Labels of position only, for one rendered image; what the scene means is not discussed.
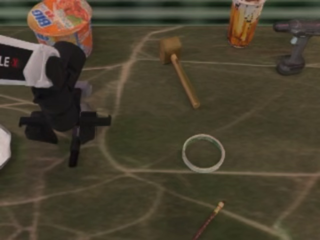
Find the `mallet handle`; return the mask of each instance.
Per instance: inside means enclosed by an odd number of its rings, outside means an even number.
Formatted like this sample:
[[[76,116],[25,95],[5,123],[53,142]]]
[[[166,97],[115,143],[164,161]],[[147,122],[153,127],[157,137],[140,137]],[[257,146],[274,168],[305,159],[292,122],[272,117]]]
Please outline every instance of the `mallet handle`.
[[[172,54],[171,55],[171,62],[174,66],[174,69],[176,71],[176,73],[179,76],[179,79],[182,83],[182,86],[193,106],[194,109],[197,109],[200,107],[200,102],[199,99],[197,97],[196,91],[194,89],[194,86],[192,86],[187,74],[185,73],[185,71],[183,70],[182,66],[179,63],[179,60],[177,58],[177,55]]]

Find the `striped background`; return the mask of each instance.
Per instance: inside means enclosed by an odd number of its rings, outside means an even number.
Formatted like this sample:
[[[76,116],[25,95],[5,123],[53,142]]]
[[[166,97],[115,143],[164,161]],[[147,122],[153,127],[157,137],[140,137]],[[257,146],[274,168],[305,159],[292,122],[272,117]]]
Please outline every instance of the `striped background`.
[[[232,0],[88,0],[95,25],[227,24]],[[0,25],[26,25],[39,0],[0,0]],[[267,0],[260,24],[319,18],[320,0]]]

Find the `wooden mallet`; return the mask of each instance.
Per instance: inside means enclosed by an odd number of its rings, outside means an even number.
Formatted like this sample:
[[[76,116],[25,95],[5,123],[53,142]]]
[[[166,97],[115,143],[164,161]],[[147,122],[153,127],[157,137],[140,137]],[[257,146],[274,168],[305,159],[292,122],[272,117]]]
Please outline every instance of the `wooden mallet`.
[[[163,64],[173,63],[174,69],[179,76],[182,86],[194,109],[200,107],[196,91],[188,76],[179,63],[181,55],[181,42],[178,37],[164,38],[160,40],[160,60]]]

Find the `tape ring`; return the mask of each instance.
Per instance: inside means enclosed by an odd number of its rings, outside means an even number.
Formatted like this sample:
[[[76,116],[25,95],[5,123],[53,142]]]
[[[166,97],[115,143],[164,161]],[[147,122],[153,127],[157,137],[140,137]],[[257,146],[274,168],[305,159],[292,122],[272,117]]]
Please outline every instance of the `tape ring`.
[[[210,143],[213,143],[220,150],[221,157],[220,157],[220,160],[217,164],[215,164],[211,167],[198,167],[198,166],[193,165],[188,160],[187,155],[186,155],[186,149],[190,144],[192,144],[198,140],[209,141]],[[216,139],[215,137],[208,135],[208,134],[197,134],[197,135],[191,136],[184,142],[183,147],[182,147],[182,160],[184,161],[185,165],[187,165],[187,167],[189,169],[191,169],[192,171],[197,172],[197,173],[201,173],[201,174],[208,174],[208,173],[212,173],[214,171],[217,171],[220,168],[220,166],[224,163],[225,157],[226,157],[226,151],[225,151],[224,146],[221,144],[221,142],[218,139]]]

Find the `orange noodle cup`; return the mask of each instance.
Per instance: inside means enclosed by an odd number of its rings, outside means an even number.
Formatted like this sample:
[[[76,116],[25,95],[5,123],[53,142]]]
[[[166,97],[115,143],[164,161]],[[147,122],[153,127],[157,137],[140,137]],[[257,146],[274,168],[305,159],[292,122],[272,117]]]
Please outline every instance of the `orange noodle cup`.
[[[252,41],[266,0],[232,0],[227,38],[231,46],[244,48]]]
[[[93,48],[91,17],[86,0],[43,0],[28,13],[27,23],[40,44],[67,41],[88,57]]]

